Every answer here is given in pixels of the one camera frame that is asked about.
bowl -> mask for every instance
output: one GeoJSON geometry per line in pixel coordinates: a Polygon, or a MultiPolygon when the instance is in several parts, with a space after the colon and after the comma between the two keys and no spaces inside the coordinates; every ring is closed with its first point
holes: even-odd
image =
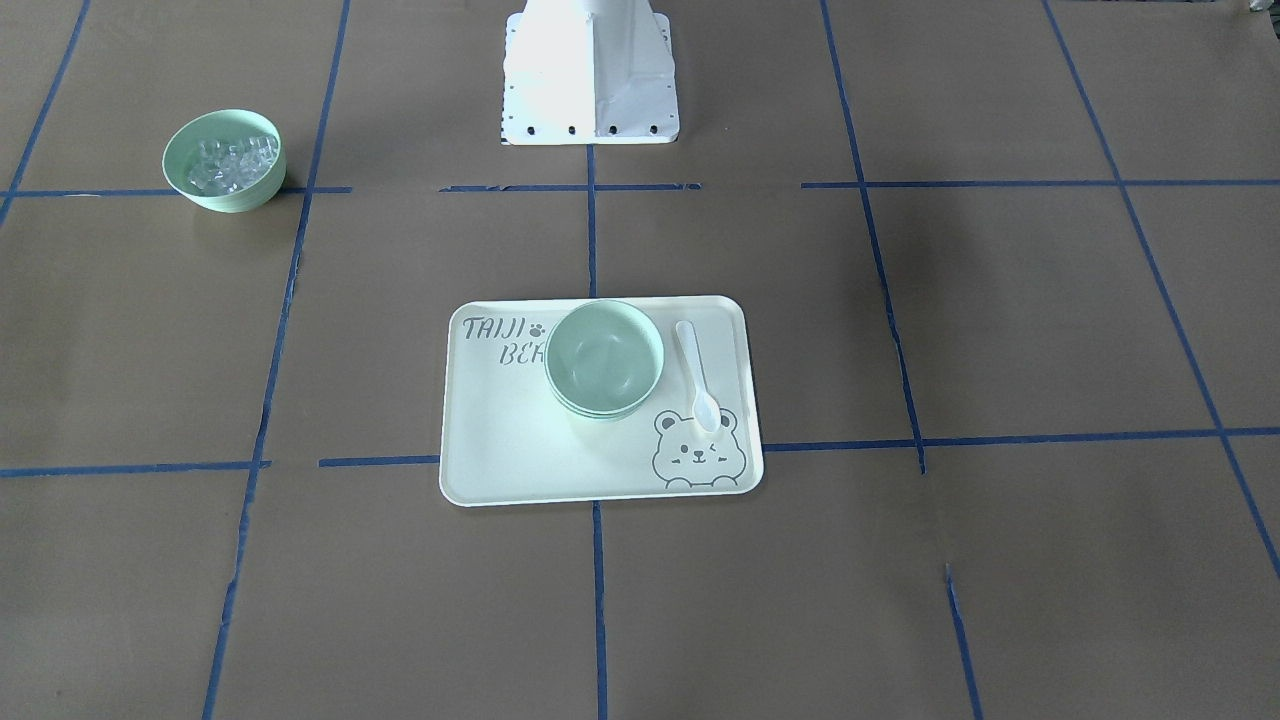
{"type": "Polygon", "coordinates": [[[666,350],[653,320],[620,300],[579,305],[547,337],[544,366],[552,393],[593,420],[634,413],[662,377],[666,350]]]}
{"type": "Polygon", "coordinates": [[[280,131],[271,120],[252,110],[215,110],[182,126],[164,149],[160,161],[164,179],[201,208],[219,213],[243,213],[270,200],[284,184],[284,147],[280,143],[280,131]],[[268,137],[275,142],[278,154],[266,173],[257,182],[218,195],[196,187],[188,179],[192,167],[200,160],[201,141],[234,143],[251,137],[268,137]]]}

bear ear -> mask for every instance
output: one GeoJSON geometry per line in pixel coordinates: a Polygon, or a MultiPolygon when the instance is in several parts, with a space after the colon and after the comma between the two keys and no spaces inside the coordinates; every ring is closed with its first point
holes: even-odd
{"type": "Polygon", "coordinates": [[[658,413],[658,416],[653,421],[654,429],[658,434],[662,434],[671,429],[672,425],[680,421],[680,415],[675,410],[663,410],[658,413]]]}

plastic spoon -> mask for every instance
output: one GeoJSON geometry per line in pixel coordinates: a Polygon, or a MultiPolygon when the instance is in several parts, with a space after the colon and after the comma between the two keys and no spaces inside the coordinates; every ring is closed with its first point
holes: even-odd
{"type": "Polygon", "coordinates": [[[719,402],[707,392],[707,377],[703,374],[703,356],[698,352],[698,333],[689,320],[676,323],[676,340],[680,341],[681,355],[690,377],[694,378],[694,419],[708,433],[719,427],[719,402]]]}

cartoon bear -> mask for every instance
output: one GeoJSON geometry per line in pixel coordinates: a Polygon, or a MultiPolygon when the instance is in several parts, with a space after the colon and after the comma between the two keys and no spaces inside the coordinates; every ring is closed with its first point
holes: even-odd
{"type": "Polygon", "coordinates": [[[692,418],[681,418],[673,410],[659,413],[653,421],[658,430],[658,452],[653,454],[653,471],[671,487],[673,482],[689,487],[737,484],[746,470],[746,454],[737,445],[737,416],[721,407],[721,424],[708,433],[692,418]]]}

white tray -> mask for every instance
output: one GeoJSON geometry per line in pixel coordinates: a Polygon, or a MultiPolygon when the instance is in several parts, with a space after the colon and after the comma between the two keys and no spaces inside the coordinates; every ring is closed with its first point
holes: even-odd
{"type": "Polygon", "coordinates": [[[736,495],[759,484],[764,455],[742,309],[722,296],[618,300],[653,318],[666,361],[653,395],[616,421],[566,410],[543,369],[548,333],[589,300],[468,302],[453,313],[440,438],[444,497],[463,506],[513,505],[736,495]],[[716,433],[691,419],[677,320],[698,329],[707,388],[722,409],[716,433]]]}

